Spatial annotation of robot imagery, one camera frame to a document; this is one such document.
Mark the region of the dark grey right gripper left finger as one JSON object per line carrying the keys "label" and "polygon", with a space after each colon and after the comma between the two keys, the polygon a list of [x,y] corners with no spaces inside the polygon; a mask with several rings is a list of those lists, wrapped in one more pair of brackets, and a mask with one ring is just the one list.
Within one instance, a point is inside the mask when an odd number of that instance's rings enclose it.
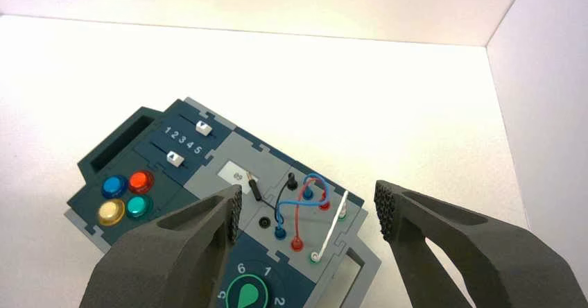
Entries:
{"label": "dark grey right gripper left finger", "polygon": [[239,231],[232,185],[122,235],[92,271],[81,307],[213,307]]}

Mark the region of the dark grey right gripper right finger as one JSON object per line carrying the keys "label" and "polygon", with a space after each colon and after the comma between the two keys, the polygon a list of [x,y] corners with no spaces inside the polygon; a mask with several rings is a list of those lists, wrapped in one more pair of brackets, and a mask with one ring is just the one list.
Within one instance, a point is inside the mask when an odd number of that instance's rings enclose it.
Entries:
{"label": "dark grey right gripper right finger", "polygon": [[569,264],[519,226],[377,180],[374,203],[414,307],[586,307]]}

